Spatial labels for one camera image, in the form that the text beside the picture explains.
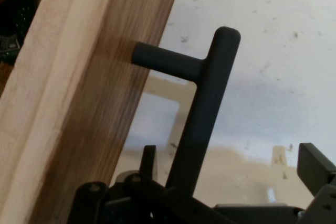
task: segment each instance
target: light wood surface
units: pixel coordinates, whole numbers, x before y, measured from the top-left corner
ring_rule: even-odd
[[[109,183],[174,0],[42,0],[0,100],[0,223],[66,223],[76,188]]]

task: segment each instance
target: black t-handle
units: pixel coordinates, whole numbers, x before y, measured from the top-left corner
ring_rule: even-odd
[[[197,84],[166,188],[193,195],[239,42],[238,31],[219,28],[204,60],[137,43],[132,63]]]

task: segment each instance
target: black machine part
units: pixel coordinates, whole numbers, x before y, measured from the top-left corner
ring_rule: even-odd
[[[239,42],[238,31],[219,28],[204,60],[143,43],[136,45],[134,64],[197,84],[166,186],[154,181],[155,146],[146,146],[139,171],[121,174],[109,189],[100,182],[79,187],[68,224],[309,224],[317,219],[319,224],[336,223],[335,169],[311,144],[300,145],[298,162],[300,178],[314,195],[318,191],[307,210],[288,206],[210,208],[192,197]],[[311,163],[313,173],[323,176],[307,175]]]

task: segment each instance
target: white floor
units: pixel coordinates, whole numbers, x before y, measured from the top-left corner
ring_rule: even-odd
[[[299,143],[336,162],[336,1],[175,0],[160,47],[205,58],[220,26],[240,31],[241,43],[195,197],[306,207]],[[137,169],[143,146],[156,144],[165,183],[194,91],[151,72],[115,174]]]

